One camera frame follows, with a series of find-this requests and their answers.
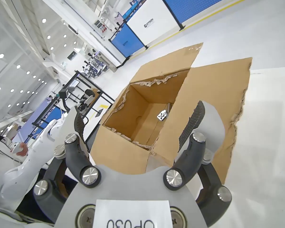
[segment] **ceiling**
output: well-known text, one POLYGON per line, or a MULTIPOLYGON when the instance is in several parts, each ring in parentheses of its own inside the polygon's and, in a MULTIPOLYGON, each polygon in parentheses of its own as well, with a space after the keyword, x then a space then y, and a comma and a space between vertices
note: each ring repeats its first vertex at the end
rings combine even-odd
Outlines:
MULTIPOLYGON (((107 20, 110 13, 116 14, 114 6, 120 0, 84 1, 107 20)), ((0 59, 0 121, 35 110, 51 91, 46 87, 57 84, 57 71, 43 65, 46 57, 60 65, 74 48, 83 46, 84 42, 42 0, 0 0, 0 54, 4 54, 0 59)))
POLYGON ((35 110, 29 102, 53 82, 0 0, 0 121, 35 110))

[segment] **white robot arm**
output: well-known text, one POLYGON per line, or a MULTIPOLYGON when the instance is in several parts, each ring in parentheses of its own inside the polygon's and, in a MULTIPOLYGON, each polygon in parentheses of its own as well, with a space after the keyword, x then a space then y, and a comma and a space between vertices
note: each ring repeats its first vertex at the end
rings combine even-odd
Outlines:
POLYGON ((4 174, 4 183, 0 192, 4 199, 18 200, 27 193, 42 166, 53 157, 55 138, 65 117, 63 114, 60 119, 52 120, 34 141, 24 162, 4 174))

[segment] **cardboard box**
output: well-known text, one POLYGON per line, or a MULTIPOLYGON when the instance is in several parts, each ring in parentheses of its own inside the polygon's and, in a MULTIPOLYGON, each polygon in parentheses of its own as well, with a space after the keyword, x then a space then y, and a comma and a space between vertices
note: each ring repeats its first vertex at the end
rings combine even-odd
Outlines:
POLYGON ((143 65, 102 117, 91 149, 96 164, 124 174, 172 166, 179 136, 200 100, 212 104, 225 126, 225 140, 212 164, 225 182, 249 82, 252 58, 191 68, 202 43, 143 65), (171 103, 163 121, 157 115, 171 103))

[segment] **white floor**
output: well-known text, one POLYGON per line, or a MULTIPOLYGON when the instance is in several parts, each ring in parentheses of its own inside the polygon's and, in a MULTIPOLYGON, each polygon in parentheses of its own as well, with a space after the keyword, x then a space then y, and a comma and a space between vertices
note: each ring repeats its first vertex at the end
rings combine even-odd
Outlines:
POLYGON ((233 201, 213 227, 285 227, 285 0, 246 0, 95 82, 116 98, 142 64, 200 42, 194 67, 253 57, 225 183, 233 201))

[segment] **metal screw cap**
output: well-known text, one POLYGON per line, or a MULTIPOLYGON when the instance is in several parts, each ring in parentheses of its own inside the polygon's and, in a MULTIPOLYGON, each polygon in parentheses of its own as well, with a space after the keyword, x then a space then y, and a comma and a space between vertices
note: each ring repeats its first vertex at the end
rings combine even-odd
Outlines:
POLYGON ((65 138, 65 142, 66 143, 72 143, 72 142, 74 142, 75 140, 76 140, 76 138, 77 138, 77 135, 75 134, 75 133, 70 133, 70 134, 68 134, 67 136, 66 136, 66 138, 65 138))
POLYGON ((44 194, 48 189, 48 183, 45 180, 40 180, 39 182, 37 182, 37 184, 35 184, 34 187, 34 194, 37 196, 41 196, 42 194, 44 194))
POLYGON ((179 187, 183 182, 183 179, 181 178, 179 172, 173 169, 167 172, 166 178, 168 183, 173 187, 179 187))
POLYGON ((170 212, 171 212, 173 228, 187 228, 186 217, 180 209, 171 206, 170 212))
POLYGON ((199 142, 199 143, 204 143, 204 142, 206 141, 205 136, 204 136, 202 133, 200 133, 200 132, 194 132, 194 133, 192 134, 192 137, 193 137, 193 139, 194 139, 195 141, 197 141, 197 142, 199 142))
POLYGON ((86 185, 93 184, 98 178, 98 170, 95 167, 90 167, 85 170, 82 175, 82 181, 86 185))
POLYGON ((218 197, 224 202, 230 202, 232 199, 231 192, 225 186, 221 186, 218 189, 218 197))
POLYGON ((65 145, 64 144, 57 145, 54 148, 54 155, 60 156, 64 151, 65 151, 65 145))
POLYGON ((95 216, 95 205, 90 204, 83 207, 77 214, 77 227, 78 228, 91 228, 93 227, 95 216))

